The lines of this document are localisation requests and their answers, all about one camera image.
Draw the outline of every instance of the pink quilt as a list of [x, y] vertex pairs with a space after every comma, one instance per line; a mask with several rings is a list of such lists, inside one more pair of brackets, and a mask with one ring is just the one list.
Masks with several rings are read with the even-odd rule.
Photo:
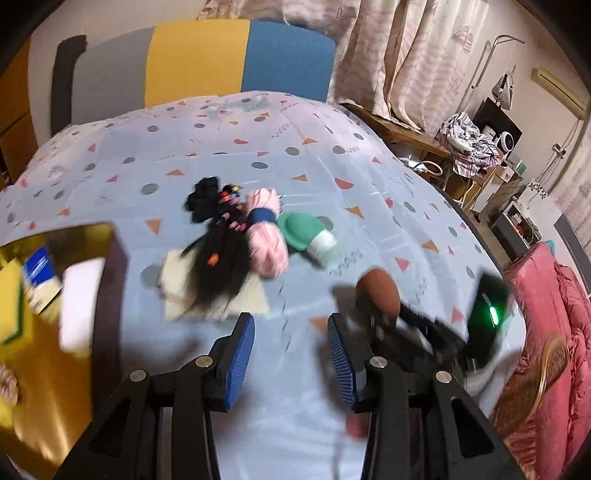
[[571, 360], [564, 374], [546, 392], [535, 417], [507, 442], [532, 477], [556, 480], [591, 427], [591, 304], [574, 272], [558, 264], [544, 244], [506, 274], [515, 286], [527, 325], [516, 374], [539, 359], [553, 332], [564, 335], [569, 346]]

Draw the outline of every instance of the silver bolt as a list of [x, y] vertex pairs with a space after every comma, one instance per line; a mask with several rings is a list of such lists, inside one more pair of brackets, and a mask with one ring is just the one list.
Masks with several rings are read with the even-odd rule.
[[146, 378], [146, 372], [144, 372], [143, 370], [134, 370], [133, 372], [131, 372], [131, 375], [129, 376], [129, 379], [134, 383], [139, 383], [143, 381], [144, 378]]
[[438, 382], [441, 383], [449, 383], [452, 381], [452, 375], [450, 372], [446, 372], [445, 370], [440, 370], [435, 374], [435, 378], [437, 378]]
[[195, 360], [195, 365], [202, 368], [210, 367], [213, 365], [213, 358], [211, 358], [209, 355], [199, 356]]
[[369, 360], [369, 364], [375, 368], [384, 368], [386, 365], [388, 365], [388, 362], [383, 356], [373, 356]]

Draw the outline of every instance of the air conditioner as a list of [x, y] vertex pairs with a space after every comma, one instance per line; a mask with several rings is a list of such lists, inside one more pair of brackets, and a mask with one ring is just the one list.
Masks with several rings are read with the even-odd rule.
[[567, 87], [556, 75], [544, 67], [536, 67], [531, 79], [568, 108], [577, 118], [583, 118], [587, 104]]

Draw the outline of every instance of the navy blue band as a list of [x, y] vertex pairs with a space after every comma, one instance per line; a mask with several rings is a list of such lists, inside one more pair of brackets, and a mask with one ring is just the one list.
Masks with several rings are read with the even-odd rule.
[[268, 208], [253, 208], [248, 214], [249, 225], [261, 222], [275, 223], [276, 221], [277, 218], [275, 218], [275, 214]]

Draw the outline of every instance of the green light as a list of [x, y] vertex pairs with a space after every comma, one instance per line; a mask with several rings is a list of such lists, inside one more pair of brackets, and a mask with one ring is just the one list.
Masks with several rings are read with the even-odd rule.
[[499, 325], [499, 316], [496, 314], [496, 310], [494, 307], [490, 307], [488, 311], [491, 313], [492, 323], [496, 327]]

